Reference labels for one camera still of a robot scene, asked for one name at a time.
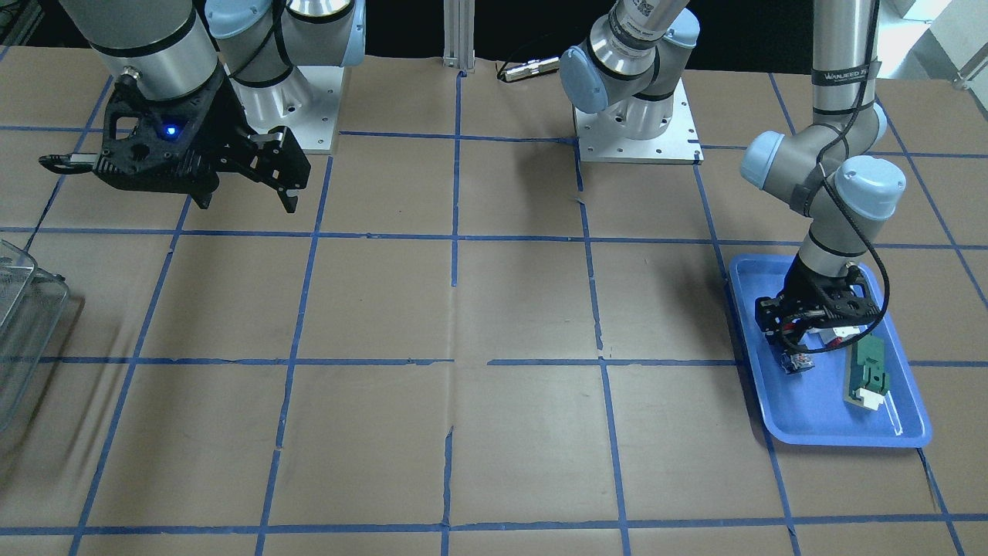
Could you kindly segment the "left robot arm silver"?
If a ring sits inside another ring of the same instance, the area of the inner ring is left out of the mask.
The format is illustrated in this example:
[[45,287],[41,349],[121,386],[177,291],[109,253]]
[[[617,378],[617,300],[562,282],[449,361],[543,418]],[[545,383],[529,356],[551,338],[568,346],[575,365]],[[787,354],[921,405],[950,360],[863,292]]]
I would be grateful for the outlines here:
[[[885,319],[860,268],[905,190],[897,166],[868,154],[887,130],[875,102],[878,1],[813,4],[813,120],[793,136],[764,131],[745,150],[746,181],[811,218],[783,288],[754,303],[769,344],[809,353],[805,332],[857,327],[824,352],[858,344]],[[662,134],[673,94],[701,35],[685,1],[617,1],[577,46],[559,57],[575,110],[620,120],[625,137]]]

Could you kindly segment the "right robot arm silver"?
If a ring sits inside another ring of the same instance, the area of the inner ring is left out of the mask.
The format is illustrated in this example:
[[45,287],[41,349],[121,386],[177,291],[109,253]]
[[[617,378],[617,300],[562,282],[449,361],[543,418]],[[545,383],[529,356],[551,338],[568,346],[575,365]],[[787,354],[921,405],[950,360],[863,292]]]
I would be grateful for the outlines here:
[[211,204],[222,173],[287,212],[328,154],[343,75],[366,54],[364,1],[65,1],[114,77],[95,154],[39,159],[123,191]]

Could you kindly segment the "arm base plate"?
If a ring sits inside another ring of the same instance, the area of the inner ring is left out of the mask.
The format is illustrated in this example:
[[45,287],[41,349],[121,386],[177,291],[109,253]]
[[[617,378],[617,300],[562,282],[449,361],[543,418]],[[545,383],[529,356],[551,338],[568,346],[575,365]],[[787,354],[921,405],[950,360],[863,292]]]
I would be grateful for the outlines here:
[[307,154],[331,154],[347,76],[342,67],[297,66],[274,85],[233,87],[253,129],[288,127]]
[[701,141],[682,82],[664,100],[629,98],[603,112],[573,110],[583,162],[692,164]]

